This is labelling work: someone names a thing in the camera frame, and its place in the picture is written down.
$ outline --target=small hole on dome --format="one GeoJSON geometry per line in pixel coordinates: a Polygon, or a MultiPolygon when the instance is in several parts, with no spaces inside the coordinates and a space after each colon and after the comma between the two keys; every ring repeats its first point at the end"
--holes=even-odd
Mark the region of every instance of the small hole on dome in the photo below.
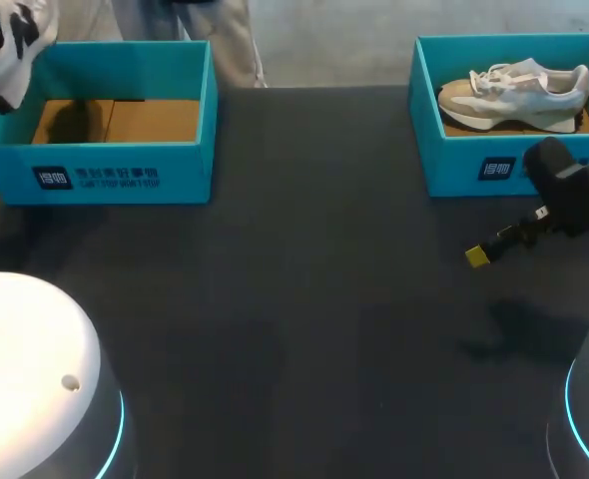
{"type": "Polygon", "coordinates": [[[64,377],[62,377],[62,386],[71,392],[79,391],[79,388],[81,387],[79,379],[77,379],[75,376],[72,376],[71,374],[66,374],[64,377]]]}

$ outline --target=yellow connector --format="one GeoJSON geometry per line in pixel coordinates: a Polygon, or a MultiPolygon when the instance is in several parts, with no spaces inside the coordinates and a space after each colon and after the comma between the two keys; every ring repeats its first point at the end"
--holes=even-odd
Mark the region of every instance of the yellow connector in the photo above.
{"type": "Polygon", "coordinates": [[[473,247],[465,252],[467,260],[472,267],[481,267],[485,264],[489,264],[490,260],[487,258],[487,254],[480,245],[473,247]]]}

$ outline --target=logo on box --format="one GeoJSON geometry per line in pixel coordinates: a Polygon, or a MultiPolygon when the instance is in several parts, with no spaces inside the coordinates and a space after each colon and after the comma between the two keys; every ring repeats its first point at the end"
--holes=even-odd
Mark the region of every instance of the logo on box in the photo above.
{"type": "Polygon", "coordinates": [[[33,167],[42,190],[72,190],[71,179],[64,167],[33,167]]]}
{"type": "Polygon", "coordinates": [[[512,174],[515,163],[514,157],[487,157],[481,165],[478,179],[480,181],[507,180],[512,174]]]}

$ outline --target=white sneaker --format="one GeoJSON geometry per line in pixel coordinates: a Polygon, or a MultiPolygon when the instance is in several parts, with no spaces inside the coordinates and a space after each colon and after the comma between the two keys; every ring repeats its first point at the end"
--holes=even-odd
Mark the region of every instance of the white sneaker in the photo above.
{"type": "Polygon", "coordinates": [[[575,117],[589,97],[589,70],[548,70],[533,59],[514,65],[494,65],[487,72],[470,72],[469,80],[443,86],[439,108],[474,130],[488,131],[517,120],[534,128],[574,133],[575,117]]]}
{"type": "Polygon", "coordinates": [[[19,108],[33,61],[55,43],[58,0],[0,0],[0,113],[19,108]]]}

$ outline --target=teal box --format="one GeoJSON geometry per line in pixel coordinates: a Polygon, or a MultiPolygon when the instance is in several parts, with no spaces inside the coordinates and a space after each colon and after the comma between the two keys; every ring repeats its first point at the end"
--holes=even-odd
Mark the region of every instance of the teal box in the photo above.
{"type": "Polygon", "coordinates": [[[589,68],[589,33],[419,37],[410,74],[409,109],[429,194],[433,197],[535,195],[523,172],[523,154],[548,136],[560,139],[581,163],[589,162],[589,135],[445,136],[436,92],[469,71],[534,58],[546,68],[589,68]],[[485,166],[509,177],[479,180],[485,166]]]}
{"type": "Polygon", "coordinates": [[[7,205],[206,203],[217,104],[207,42],[58,43],[35,62],[21,108],[0,115],[0,195],[7,205]],[[30,145],[56,99],[199,100],[196,140],[30,145]]]}

